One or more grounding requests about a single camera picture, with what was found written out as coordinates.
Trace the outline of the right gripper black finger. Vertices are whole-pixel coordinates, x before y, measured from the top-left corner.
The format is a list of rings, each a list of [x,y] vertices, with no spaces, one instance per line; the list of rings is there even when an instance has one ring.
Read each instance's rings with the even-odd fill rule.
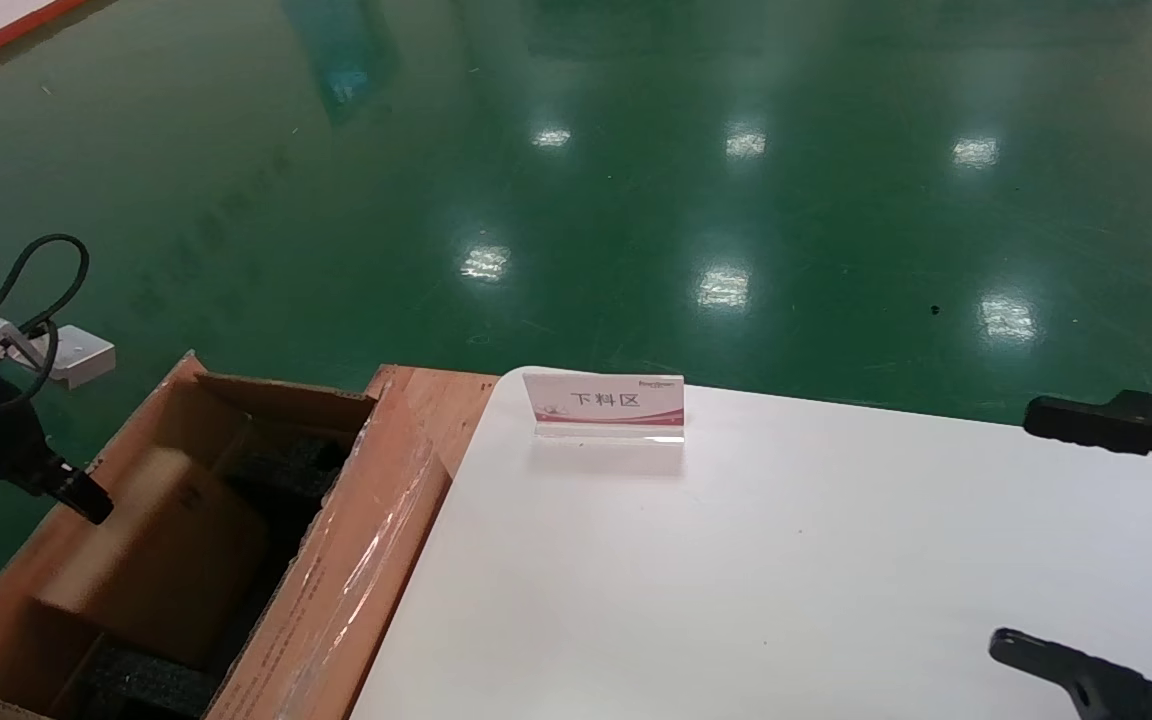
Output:
[[[1021,429],[1064,444],[1146,456],[1152,454],[1152,393],[1121,391],[1105,404],[1033,397]]]
[[[992,632],[988,653],[1064,689],[1079,719],[1152,719],[1152,680],[1130,667],[1020,630]]]

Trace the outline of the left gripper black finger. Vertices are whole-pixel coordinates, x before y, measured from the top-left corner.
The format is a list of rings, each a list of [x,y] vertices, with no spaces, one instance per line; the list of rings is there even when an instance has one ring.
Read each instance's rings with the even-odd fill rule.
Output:
[[[86,471],[73,467],[63,457],[51,457],[37,470],[36,480],[45,495],[54,498],[83,520],[100,525],[114,509],[109,493]]]

